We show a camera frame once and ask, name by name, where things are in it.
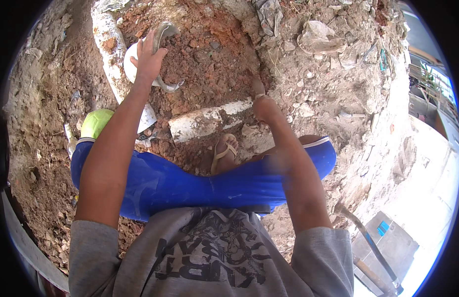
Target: foot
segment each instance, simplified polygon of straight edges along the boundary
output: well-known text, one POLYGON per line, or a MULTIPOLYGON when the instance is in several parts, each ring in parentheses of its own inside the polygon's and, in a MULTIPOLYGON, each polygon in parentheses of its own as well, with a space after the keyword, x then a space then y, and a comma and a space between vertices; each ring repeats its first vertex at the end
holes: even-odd
MULTIPOLYGON (((235 150, 238 150, 238 141, 236 140, 236 138, 224 135, 216 144, 216 154, 226 151, 226 148, 228 147, 226 143, 228 145, 233 146, 235 150)), ((236 167, 236 163, 234 162, 235 157, 236 156, 233 154, 232 151, 228 151, 224 157, 218 159, 216 164, 216 174, 225 173, 226 171, 236 167)))
POLYGON ((266 94, 266 90, 264 89, 264 85, 259 78, 253 78, 253 91, 254 91, 254 100, 261 97, 262 95, 266 94))

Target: dirt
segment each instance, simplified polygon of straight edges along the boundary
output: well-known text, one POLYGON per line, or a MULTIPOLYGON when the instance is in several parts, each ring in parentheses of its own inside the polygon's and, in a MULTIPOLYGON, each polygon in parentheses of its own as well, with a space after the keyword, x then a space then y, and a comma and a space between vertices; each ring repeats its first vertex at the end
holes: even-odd
MULTIPOLYGON (((158 139, 152 141, 150 148, 137 146, 136 149, 158 154, 187 172, 208 175, 220 134, 174 143, 168 120, 250 97, 250 79, 258 75, 268 94, 293 117, 291 125, 298 136, 330 136, 338 153, 335 169, 323 180, 331 214, 333 206, 345 199, 341 192, 353 154, 365 149, 365 135, 370 133, 373 115, 386 106, 394 74, 391 68, 389 72, 380 71, 381 48, 387 51, 390 65, 390 54, 401 52, 400 40, 405 35, 403 15, 392 1, 379 0, 378 8, 383 14, 377 10, 375 18, 356 1, 339 11, 328 9, 328 5, 338 4, 335 0, 311 1, 307 5, 282 1, 281 39, 266 46, 260 46, 262 30, 250 2, 137 1, 114 13, 117 20, 122 18, 119 28, 127 46, 163 20, 173 21, 181 31, 162 44, 169 51, 162 63, 161 76, 166 83, 181 79, 185 83, 171 94, 157 87, 152 89, 149 102, 158 117, 154 129, 158 131, 158 139), (342 68, 338 53, 316 60, 297 46, 296 50, 284 51, 280 42, 294 43, 309 18, 328 24, 348 45, 359 40, 364 51, 378 40, 376 50, 368 55, 367 63, 359 63, 350 70, 342 68), (314 77, 308 78, 308 71, 314 77), (304 84, 299 87, 297 83, 301 80, 304 84), (290 88, 291 94, 285 96, 290 88), (315 99, 305 104, 314 115, 304 117, 305 113, 293 104, 304 103, 307 98, 315 99), (365 117, 346 118, 340 116, 341 111, 365 117)), ((63 124, 70 123, 78 138, 77 123, 88 112, 117 108, 93 39, 91 5, 92 1, 84 0, 55 1, 46 10, 32 29, 10 75, 10 97, 5 107, 9 115, 12 193, 23 208, 38 246, 64 273, 69 270, 69 227, 79 193, 70 177, 63 124), (25 54, 26 49, 34 47, 43 51, 40 59, 25 54)), ((112 41, 106 45, 109 49, 114 46, 112 41)), ((225 130, 239 140, 238 162, 274 144, 270 131, 262 126, 256 134, 242 136, 243 124, 257 124, 251 110, 242 117, 243 123, 225 130)), ((363 195, 350 199, 347 206, 356 209, 362 200, 363 195)), ((336 227, 347 226, 342 218, 331 215, 331 219, 336 227)), ((287 206, 282 205, 263 217, 262 223, 290 262, 295 235, 287 206)), ((120 256, 142 228, 143 223, 120 219, 120 256)))

